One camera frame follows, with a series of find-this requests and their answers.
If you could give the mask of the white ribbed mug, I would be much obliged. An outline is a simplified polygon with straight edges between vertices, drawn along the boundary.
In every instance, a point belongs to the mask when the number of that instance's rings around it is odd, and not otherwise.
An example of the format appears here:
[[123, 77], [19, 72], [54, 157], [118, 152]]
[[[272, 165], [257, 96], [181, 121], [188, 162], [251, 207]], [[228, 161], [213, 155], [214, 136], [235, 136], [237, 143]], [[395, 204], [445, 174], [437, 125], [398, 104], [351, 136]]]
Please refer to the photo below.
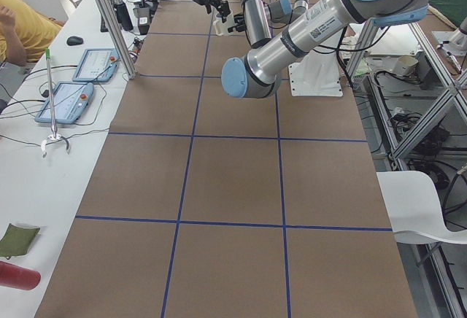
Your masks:
[[220, 13], [216, 14], [213, 21], [213, 28], [217, 36], [227, 36], [234, 32], [236, 23], [234, 20], [234, 14], [231, 12], [226, 17], [223, 17]]

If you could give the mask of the black water bottle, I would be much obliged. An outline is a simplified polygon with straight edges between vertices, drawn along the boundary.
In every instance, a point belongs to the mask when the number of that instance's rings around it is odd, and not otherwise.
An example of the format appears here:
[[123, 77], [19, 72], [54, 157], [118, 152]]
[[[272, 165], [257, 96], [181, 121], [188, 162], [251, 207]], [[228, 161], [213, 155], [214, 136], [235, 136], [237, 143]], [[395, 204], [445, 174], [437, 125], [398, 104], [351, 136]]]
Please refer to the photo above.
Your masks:
[[124, 31], [133, 31], [134, 26], [128, 13], [126, 3], [123, 0], [113, 0], [113, 7], [118, 23]]

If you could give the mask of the far blue teach pendant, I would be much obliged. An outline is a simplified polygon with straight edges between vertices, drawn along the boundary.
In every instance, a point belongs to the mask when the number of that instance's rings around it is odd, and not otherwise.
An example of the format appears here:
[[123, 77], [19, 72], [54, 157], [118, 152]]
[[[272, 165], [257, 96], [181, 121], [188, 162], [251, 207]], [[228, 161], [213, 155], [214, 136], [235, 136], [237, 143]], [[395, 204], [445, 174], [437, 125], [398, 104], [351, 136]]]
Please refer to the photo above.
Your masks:
[[72, 77], [75, 82], [108, 82], [120, 57], [114, 48], [91, 48], [82, 54]]

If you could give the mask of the blue teach pendant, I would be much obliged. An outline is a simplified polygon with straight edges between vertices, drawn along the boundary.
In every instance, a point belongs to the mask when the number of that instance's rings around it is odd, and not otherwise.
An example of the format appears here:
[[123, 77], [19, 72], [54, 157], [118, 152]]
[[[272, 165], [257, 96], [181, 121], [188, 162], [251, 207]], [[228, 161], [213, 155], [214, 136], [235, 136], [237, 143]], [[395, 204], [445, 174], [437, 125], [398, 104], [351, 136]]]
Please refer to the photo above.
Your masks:
[[86, 110], [93, 92], [91, 82], [59, 82], [53, 91], [55, 122], [75, 123]]
[[120, 57], [114, 48], [91, 48], [82, 54], [72, 77], [75, 82], [108, 82]]

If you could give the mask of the black computer mouse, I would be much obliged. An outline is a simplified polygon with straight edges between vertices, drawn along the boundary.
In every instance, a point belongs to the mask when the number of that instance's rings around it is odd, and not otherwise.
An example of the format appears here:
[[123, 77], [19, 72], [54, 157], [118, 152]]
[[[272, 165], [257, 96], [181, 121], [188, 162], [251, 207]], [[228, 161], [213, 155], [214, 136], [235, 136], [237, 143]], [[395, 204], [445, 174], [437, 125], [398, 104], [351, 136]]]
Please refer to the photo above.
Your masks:
[[67, 40], [66, 43], [68, 46], [76, 46], [76, 45], [81, 45], [84, 43], [84, 39], [79, 36], [70, 36]]

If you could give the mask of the near blue teach pendant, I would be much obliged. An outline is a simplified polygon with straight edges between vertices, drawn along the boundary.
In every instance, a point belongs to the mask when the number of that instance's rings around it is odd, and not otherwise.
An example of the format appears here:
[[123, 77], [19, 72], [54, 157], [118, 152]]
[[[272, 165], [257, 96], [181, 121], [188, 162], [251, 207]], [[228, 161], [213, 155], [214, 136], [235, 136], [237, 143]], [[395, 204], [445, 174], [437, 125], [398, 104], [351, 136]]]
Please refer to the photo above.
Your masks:
[[59, 82], [53, 91], [55, 122], [75, 123], [86, 110], [93, 92], [91, 82]]

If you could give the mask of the person in yellow shirt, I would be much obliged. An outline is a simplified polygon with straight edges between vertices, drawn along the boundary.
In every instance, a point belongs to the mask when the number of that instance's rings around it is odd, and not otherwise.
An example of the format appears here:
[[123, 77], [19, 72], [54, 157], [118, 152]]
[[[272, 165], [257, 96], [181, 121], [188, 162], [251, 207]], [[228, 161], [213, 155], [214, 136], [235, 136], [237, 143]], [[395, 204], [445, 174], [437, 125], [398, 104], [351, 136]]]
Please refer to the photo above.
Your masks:
[[22, 0], [1, 0], [1, 61], [36, 63], [63, 26]]

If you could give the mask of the silver grabber stick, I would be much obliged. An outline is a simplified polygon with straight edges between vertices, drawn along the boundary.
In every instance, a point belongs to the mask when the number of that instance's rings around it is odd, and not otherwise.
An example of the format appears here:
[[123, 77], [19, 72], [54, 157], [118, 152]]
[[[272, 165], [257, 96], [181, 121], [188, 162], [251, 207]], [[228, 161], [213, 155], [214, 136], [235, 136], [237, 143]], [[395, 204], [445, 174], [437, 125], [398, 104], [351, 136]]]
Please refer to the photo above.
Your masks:
[[49, 109], [50, 109], [50, 119], [51, 119], [50, 128], [51, 128], [52, 133], [45, 140], [43, 140], [40, 145], [43, 158], [47, 156], [46, 147], [48, 143], [64, 141], [66, 144], [67, 152], [69, 152], [70, 147], [71, 147], [69, 140], [66, 137], [60, 135], [58, 132], [57, 122], [55, 118], [55, 99], [54, 99], [52, 72], [51, 72], [51, 65], [50, 65], [50, 50], [48, 48], [45, 50], [45, 58], [46, 58], [46, 66], [47, 66], [47, 83], [49, 87]]

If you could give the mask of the white chair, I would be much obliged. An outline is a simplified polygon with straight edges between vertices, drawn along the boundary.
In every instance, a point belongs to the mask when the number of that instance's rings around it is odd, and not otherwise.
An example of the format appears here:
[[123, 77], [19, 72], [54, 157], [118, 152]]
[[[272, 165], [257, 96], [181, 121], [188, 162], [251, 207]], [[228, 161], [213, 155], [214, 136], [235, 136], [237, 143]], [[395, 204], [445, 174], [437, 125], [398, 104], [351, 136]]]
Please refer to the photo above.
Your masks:
[[419, 171], [378, 172], [393, 235], [402, 244], [466, 244], [466, 231], [450, 231], [432, 179]]

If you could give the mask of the green cloth pouch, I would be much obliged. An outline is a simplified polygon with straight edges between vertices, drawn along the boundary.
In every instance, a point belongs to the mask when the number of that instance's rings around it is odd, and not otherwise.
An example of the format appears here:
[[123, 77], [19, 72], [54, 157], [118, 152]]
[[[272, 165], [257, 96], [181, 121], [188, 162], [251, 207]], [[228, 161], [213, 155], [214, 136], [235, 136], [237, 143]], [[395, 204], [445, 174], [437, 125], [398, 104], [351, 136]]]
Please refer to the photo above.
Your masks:
[[1, 256], [6, 259], [26, 255], [40, 228], [22, 228], [9, 224], [1, 238]]

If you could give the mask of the red cylinder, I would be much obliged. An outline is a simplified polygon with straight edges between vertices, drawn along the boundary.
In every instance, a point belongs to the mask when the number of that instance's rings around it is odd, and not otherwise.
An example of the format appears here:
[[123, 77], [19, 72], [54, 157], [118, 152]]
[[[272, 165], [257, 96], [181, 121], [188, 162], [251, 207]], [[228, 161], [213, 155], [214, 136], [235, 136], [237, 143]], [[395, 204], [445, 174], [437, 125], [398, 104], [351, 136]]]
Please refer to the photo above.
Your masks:
[[19, 290], [32, 290], [40, 282], [41, 275], [38, 271], [1, 262], [1, 286]]

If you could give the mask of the aluminium frame post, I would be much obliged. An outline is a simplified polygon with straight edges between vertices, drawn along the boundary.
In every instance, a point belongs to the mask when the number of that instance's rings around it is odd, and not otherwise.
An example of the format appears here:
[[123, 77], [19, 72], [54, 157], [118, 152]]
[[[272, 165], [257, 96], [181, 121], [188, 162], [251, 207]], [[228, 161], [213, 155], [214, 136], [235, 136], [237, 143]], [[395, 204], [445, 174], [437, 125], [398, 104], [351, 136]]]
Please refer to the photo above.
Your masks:
[[95, 0], [98, 6], [99, 12], [103, 16], [104, 22], [109, 30], [113, 45], [120, 56], [120, 61], [124, 65], [127, 72], [128, 78], [132, 80], [136, 76], [136, 68], [134, 62], [129, 55], [128, 48], [126, 46], [123, 35], [120, 31], [120, 27], [117, 23], [115, 12], [110, 4], [109, 0]]

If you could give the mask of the aluminium frame right side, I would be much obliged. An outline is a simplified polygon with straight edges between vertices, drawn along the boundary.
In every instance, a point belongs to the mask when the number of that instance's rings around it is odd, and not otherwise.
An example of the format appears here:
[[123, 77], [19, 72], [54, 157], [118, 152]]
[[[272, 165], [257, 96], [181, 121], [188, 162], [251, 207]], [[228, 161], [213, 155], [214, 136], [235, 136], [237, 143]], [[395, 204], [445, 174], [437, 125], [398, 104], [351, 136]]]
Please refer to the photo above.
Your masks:
[[[367, 50], [350, 57], [361, 118], [377, 168], [423, 170], [435, 183], [447, 229], [466, 229], [466, 59], [446, 54], [451, 22], [422, 21], [380, 31], [355, 27]], [[403, 245], [421, 317], [466, 315], [466, 246]]]

